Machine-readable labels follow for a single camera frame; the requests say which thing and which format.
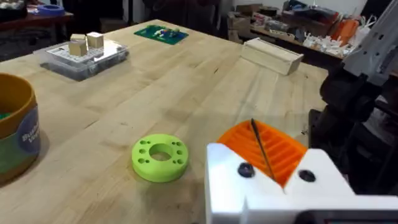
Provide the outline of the white orange left gripper right finger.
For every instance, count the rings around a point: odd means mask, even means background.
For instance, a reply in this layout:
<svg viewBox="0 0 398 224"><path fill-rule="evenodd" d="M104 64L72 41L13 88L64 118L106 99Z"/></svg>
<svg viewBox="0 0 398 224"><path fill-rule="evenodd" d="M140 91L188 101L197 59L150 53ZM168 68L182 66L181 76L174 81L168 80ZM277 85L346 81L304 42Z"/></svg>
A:
<svg viewBox="0 0 398 224"><path fill-rule="evenodd" d="M256 147L252 165L259 175L252 193L258 196L354 196L326 152L307 149L287 134L252 120Z"/></svg>

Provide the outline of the white orange left gripper left finger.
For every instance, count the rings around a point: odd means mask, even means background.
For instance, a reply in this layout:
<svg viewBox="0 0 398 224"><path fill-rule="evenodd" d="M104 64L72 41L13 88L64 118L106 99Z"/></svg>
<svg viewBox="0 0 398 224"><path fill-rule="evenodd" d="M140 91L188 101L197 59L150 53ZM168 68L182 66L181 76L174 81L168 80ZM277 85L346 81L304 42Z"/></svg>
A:
<svg viewBox="0 0 398 224"><path fill-rule="evenodd" d="M284 223L275 181L254 119L228 130L206 147L207 223Z"/></svg>

